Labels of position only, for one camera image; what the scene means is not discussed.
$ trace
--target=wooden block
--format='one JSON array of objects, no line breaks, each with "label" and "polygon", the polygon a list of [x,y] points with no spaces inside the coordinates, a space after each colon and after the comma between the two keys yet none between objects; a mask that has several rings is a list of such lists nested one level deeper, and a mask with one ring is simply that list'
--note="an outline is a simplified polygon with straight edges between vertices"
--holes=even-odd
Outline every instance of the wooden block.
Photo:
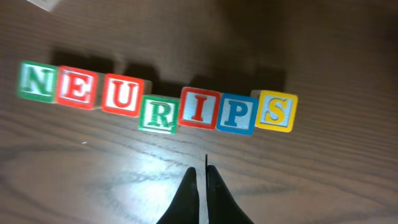
[{"label": "wooden block", "polygon": [[261,90],[252,90],[250,92],[250,97],[259,99],[260,98],[260,94],[261,94]]},{"label": "wooden block", "polygon": [[146,95],[142,98],[138,128],[143,131],[175,134],[179,99]]},{"label": "wooden block", "polygon": [[104,95],[104,83],[106,74],[96,72],[98,79],[97,79],[97,91],[95,95],[95,102],[94,102],[94,110],[98,110],[102,108],[102,100]]},{"label": "wooden block", "polygon": [[256,127],[291,132],[298,100],[296,95],[262,90],[259,97]]},{"label": "wooden block", "polygon": [[106,74],[102,110],[107,113],[138,117],[142,96],[150,91],[151,82],[124,75]]},{"label": "wooden block", "polygon": [[35,62],[22,62],[19,73],[18,96],[45,103],[55,102],[58,68]]},{"label": "wooden block", "polygon": [[55,101],[58,104],[83,110],[94,109],[98,85],[97,73],[61,66],[58,77],[55,94]]},{"label": "wooden block", "polygon": [[51,11],[60,0],[28,0],[46,11]]},{"label": "wooden block", "polygon": [[258,99],[225,93],[221,97],[217,130],[252,135],[259,105]]},{"label": "wooden block", "polygon": [[220,109],[221,93],[184,87],[181,92],[181,107],[178,124],[182,126],[215,129]]}]

